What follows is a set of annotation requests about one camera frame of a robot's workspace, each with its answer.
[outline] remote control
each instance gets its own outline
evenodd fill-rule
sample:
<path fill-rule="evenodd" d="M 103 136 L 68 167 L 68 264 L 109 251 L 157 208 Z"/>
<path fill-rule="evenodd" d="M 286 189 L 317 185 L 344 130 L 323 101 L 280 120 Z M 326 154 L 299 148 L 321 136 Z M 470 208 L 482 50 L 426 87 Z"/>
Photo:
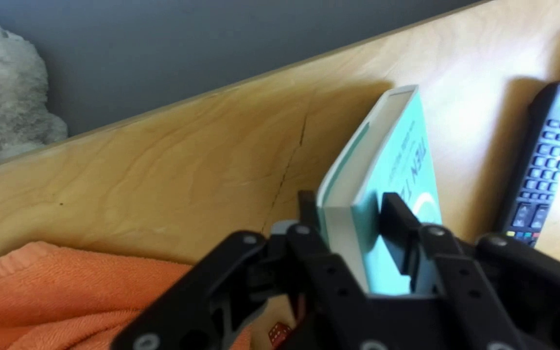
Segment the remote control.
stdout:
<path fill-rule="evenodd" d="M 496 229 L 535 247 L 560 177 L 560 82 L 535 97 L 529 117 L 531 128 Z"/>

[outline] desk surface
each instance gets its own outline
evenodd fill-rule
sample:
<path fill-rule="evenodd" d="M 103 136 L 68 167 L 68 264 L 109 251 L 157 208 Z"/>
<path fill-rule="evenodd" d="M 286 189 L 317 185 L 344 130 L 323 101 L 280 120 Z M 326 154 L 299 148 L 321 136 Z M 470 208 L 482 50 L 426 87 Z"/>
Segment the desk surface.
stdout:
<path fill-rule="evenodd" d="M 0 253 L 25 241 L 196 260 L 295 218 L 381 91 L 420 84 L 445 224 L 490 229 L 525 107 L 560 80 L 560 0 L 494 0 L 0 165 Z M 560 259 L 560 192 L 538 247 Z"/>

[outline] orange towel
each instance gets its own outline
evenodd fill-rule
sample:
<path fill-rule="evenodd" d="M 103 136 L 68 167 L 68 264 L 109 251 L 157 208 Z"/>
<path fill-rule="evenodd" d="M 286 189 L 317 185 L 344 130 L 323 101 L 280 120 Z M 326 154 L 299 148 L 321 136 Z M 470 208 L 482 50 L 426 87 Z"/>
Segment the orange towel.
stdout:
<path fill-rule="evenodd" d="M 109 348 L 186 270 L 165 260 L 29 243 L 0 257 L 0 348 Z M 241 334 L 233 348 L 249 348 L 249 336 Z"/>

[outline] stuffed animal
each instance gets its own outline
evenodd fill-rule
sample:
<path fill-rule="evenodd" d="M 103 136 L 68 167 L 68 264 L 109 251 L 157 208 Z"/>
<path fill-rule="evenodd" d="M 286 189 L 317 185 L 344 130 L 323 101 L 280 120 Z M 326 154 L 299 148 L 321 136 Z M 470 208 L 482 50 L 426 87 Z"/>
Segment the stuffed animal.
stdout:
<path fill-rule="evenodd" d="M 66 124 L 48 113 L 46 66 L 23 37 L 0 27 L 0 163 L 66 138 Z"/>

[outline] book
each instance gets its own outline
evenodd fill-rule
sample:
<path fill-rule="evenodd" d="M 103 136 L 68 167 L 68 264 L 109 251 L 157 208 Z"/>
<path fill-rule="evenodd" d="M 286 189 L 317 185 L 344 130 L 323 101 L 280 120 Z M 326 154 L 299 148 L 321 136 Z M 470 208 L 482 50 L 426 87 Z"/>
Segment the book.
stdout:
<path fill-rule="evenodd" d="M 383 239 L 383 192 L 398 192 L 420 222 L 441 224 L 435 171 L 416 85 L 385 91 L 317 189 L 321 235 L 367 294 L 408 294 Z"/>

